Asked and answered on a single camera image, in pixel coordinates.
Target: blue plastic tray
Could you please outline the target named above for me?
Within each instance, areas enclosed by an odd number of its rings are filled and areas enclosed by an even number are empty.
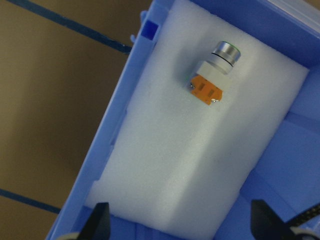
[[[216,240],[253,239],[250,233],[252,199],[266,200],[284,220],[320,202],[320,34],[266,0],[193,2],[310,68],[297,99],[214,237]],[[172,0],[155,0],[142,15],[141,29],[116,90],[48,240],[78,232],[91,213],[84,202],[114,148],[128,103],[172,4]],[[178,238],[112,217],[111,239]]]

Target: black cable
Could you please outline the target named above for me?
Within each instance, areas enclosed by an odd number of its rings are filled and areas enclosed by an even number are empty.
[[[320,203],[308,208],[307,210],[301,212],[297,216],[291,218],[289,221],[286,222],[286,224],[289,227],[298,227],[318,215],[320,215]]]

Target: orange contact block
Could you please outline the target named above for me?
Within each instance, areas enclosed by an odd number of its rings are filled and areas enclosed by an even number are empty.
[[[222,99],[223,91],[200,75],[191,79],[191,86],[191,93],[208,105]]]

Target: blue plastic box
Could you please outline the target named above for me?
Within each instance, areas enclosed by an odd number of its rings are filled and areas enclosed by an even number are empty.
[[[47,239],[78,232],[91,209],[84,202],[114,148],[126,109],[173,5],[155,0],[142,26],[72,191]],[[242,186],[214,239],[253,239],[250,203],[264,199],[283,220],[320,202],[320,33],[267,0],[193,0],[212,14],[310,69],[305,83]],[[112,240],[176,240],[157,230],[111,218]]]

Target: white foam insert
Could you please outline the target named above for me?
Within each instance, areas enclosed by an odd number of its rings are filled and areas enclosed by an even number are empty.
[[[219,41],[240,49],[211,106],[186,79]],[[199,6],[176,0],[88,206],[185,239],[212,239],[308,70]]]

